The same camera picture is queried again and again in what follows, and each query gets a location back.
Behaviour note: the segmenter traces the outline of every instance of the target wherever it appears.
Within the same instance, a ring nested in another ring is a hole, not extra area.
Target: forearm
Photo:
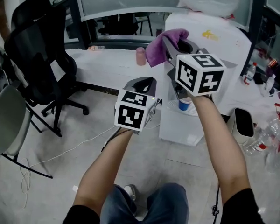
[[[219,183],[221,187],[231,189],[225,192],[226,196],[222,194],[225,202],[232,192],[237,192],[242,187],[250,187],[245,158],[212,101],[206,97],[196,97],[193,98],[193,102],[204,130],[211,163]]]
[[[121,160],[133,132],[112,139],[84,174],[74,205],[84,205],[100,215],[102,205],[111,192]]]

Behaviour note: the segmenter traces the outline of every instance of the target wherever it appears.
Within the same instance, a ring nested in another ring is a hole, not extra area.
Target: black sleeve
[[[252,189],[244,189],[232,196],[223,206],[221,224],[264,224],[258,213]]]
[[[72,206],[66,215],[63,224],[72,223],[87,223],[87,224],[99,224],[98,214],[85,206]]]

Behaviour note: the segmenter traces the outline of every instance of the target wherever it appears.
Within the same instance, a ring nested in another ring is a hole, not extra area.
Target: black cable
[[[131,131],[131,129],[127,129],[127,130],[125,130],[125,131],[123,131],[123,132],[121,132],[121,133],[115,133],[115,134],[109,139],[109,141],[106,142],[105,146],[103,146],[102,151],[104,150],[104,148],[107,146],[107,144],[108,144],[111,140],[115,139],[117,136],[121,135],[122,133],[125,133],[125,132],[128,132],[128,131]]]
[[[219,210],[218,210],[218,203],[219,203],[219,190],[220,190],[220,185],[218,185],[218,191],[217,191],[217,195],[216,195],[216,205],[214,205],[212,207],[213,211],[212,211],[212,214],[213,216],[215,216],[215,219],[214,219],[214,222],[213,224],[216,223],[216,220],[217,220],[217,215],[219,214]]]

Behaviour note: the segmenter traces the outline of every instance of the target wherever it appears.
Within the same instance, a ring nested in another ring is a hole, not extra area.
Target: chair leg
[[[57,130],[54,130],[50,125],[48,125],[29,105],[26,105],[26,107],[30,111],[30,113],[34,115],[40,122],[42,122],[50,131],[52,131],[58,137],[62,137],[60,132],[57,132]]]
[[[143,27],[143,22],[141,23],[141,27],[140,27],[140,34],[142,34],[142,27]]]
[[[51,104],[49,104],[46,108],[44,108],[42,110],[42,115],[43,117],[46,117],[47,116],[47,111],[50,110],[50,109],[53,109],[55,106],[57,106],[57,102],[56,101],[53,101]]]
[[[10,157],[8,157],[6,154],[1,154],[1,155],[2,155],[3,157],[7,158],[8,160],[10,160],[11,162],[13,162],[13,163],[15,163],[15,164],[21,166],[22,168],[25,168],[25,169],[27,169],[27,170],[29,170],[29,171],[31,171],[31,172],[33,172],[33,173],[39,174],[39,175],[41,175],[41,176],[44,176],[44,177],[53,179],[52,176],[46,175],[46,174],[43,174],[43,173],[40,173],[40,172],[38,172],[38,171],[35,171],[35,170],[33,170],[33,169],[31,169],[31,168],[29,168],[29,167],[27,167],[27,166],[25,166],[25,165],[19,163],[18,161],[14,160],[14,159],[12,159],[12,158],[10,158]]]
[[[53,129],[57,130],[59,132],[60,132],[60,129],[58,128],[58,122],[59,122],[59,117],[60,117],[60,113],[61,113],[61,108],[62,108],[62,105],[56,106],[56,113],[55,113],[54,126],[53,126]]]
[[[67,99],[67,100],[65,101],[65,104],[66,104],[66,105],[73,106],[73,107],[76,107],[76,108],[83,109],[83,114],[84,114],[84,115],[88,115],[88,114],[89,114],[88,107],[85,106],[85,105],[79,104],[79,103],[77,103],[77,102],[75,102],[75,101],[72,101],[72,100],[69,100],[69,99]]]
[[[42,131],[36,126],[36,124],[32,120],[30,121],[30,123],[34,126],[38,133],[42,133]]]
[[[153,36],[153,31],[151,29],[151,24],[150,24],[149,16],[147,16],[147,19],[148,19],[148,24],[149,24],[150,35]]]

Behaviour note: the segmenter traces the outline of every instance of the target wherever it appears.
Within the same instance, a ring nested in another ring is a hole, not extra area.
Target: towel
[[[151,67],[166,61],[166,53],[163,48],[163,36],[166,36],[178,49],[178,42],[181,38],[187,38],[189,32],[185,29],[173,29],[159,34],[146,48],[145,56]]]

